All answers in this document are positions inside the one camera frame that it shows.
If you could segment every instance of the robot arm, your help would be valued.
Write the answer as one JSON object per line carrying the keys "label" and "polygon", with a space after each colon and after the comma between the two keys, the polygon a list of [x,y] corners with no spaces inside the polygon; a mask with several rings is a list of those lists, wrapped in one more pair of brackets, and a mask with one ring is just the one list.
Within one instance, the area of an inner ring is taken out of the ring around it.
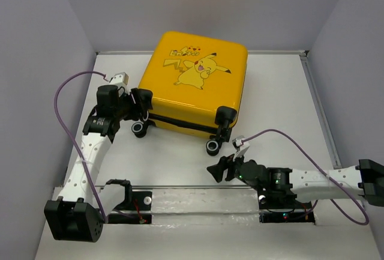
{"label": "robot arm", "polygon": [[[120,121],[141,120],[148,125],[148,109],[152,94],[142,89],[127,90],[128,76],[116,74],[108,85],[97,91],[97,105],[83,128],[81,150],[94,183],[104,156],[120,129]],[[83,160],[77,156],[73,169],[57,200],[47,201],[44,214],[56,240],[96,242],[103,229],[102,218],[95,202],[94,191],[88,183]],[[105,215],[118,204],[131,202],[132,187],[127,180],[110,180],[98,194]]]}
{"label": "robot arm", "polygon": [[[301,171],[289,168],[266,168],[254,160],[244,161],[249,143],[236,138],[236,153],[220,158],[218,164],[207,168],[221,182],[227,170],[226,181],[234,178],[257,191],[259,208],[295,209],[301,203],[319,199],[349,198],[320,171]],[[371,160],[360,160],[358,166],[326,171],[356,199],[367,200],[371,205],[384,207],[384,167]]]}

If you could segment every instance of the suitcase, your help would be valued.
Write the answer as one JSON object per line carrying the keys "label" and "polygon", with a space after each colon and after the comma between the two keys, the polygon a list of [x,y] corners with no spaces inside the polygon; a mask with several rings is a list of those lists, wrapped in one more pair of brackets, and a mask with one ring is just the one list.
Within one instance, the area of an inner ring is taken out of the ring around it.
{"label": "suitcase", "polygon": [[237,121],[247,56],[241,44],[165,33],[139,84],[151,92],[149,119],[133,133],[142,137],[152,124],[204,137],[207,153],[217,155]]}

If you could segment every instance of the caster wheel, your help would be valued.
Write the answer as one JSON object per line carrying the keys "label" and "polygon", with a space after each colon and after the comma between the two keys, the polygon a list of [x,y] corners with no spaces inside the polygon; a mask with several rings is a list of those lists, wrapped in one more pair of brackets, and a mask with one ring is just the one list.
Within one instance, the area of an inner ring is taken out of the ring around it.
{"label": "caster wheel", "polygon": [[216,156],[218,152],[220,151],[220,145],[216,140],[209,140],[205,144],[205,149],[208,155],[210,156]]}
{"label": "caster wheel", "polygon": [[131,127],[132,132],[138,138],[143,138],[146,135],[146,127],[141,122],[136,122]]}

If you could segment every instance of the white table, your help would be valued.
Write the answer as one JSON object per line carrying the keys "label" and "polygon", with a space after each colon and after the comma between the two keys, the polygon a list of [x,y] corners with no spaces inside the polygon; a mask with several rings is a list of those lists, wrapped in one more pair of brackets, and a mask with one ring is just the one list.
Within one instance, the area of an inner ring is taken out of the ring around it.
{"label": "white table", "polygon": [[[132,88],[149,59],[145,54],[98,55],[95,70],[109,76],[125,71]],[[92,77],[78,139],[95,104],[97,87],[103,84],[100,77]],[[328,150],[326,123],[319,120],[321,109],[314,104],[311,91],[298,55],[250,55],[233,138],[277,128],[296,139],[322,168],[332,169],[334,155]],[[218,156],[210,157],[204,139],[159,128],[137,139],[130,126],[131,122],[122,123],[97,184],[126,178],[134,186],[155,187],[153,224],[105,225],[95,244],[55,241],[46,224],[37,260],[380,259],[370,227],[349,222],[329,201],[320,201],[315,209],[317,225],[260,224],[257,195],[252,190],[238,188],[236,181],[222,183],[232,189],[213,189],[220,186],[206,167],[233,153],[231,145],[224,144]],[[75,156],[73,152],[68,173]],[[314,169],[287,139],[274,134],[252,141],[246,158],[265,166]],[[189,189],[169,189],[185,186]],[[338,202],[356,220],[363,220],[351,201]]]}

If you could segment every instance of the wall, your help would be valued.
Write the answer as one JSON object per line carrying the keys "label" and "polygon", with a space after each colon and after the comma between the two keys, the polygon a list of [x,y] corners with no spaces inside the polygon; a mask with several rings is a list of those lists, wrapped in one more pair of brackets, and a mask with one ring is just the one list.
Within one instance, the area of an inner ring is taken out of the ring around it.
{"label": "wall", "polygon": [[97,51],[153,50],[177,30],[249,49],[309,50],[337,0],[69,0]]}
{"label": "wall", "polygon": [[[383,39],[383,0],[339,0],[309,54],[344,166],[364,158],[384,164]],[[384,256],[384,209],[368,211]]]}
{"label": "wall", "polygon": [[[95,53],[67,0],[0,0],[0,259],[34,259],[45,201],[70,144],[53,112],[63,80]],[[76,130],[89,79],[72,83],[60,111]]]}

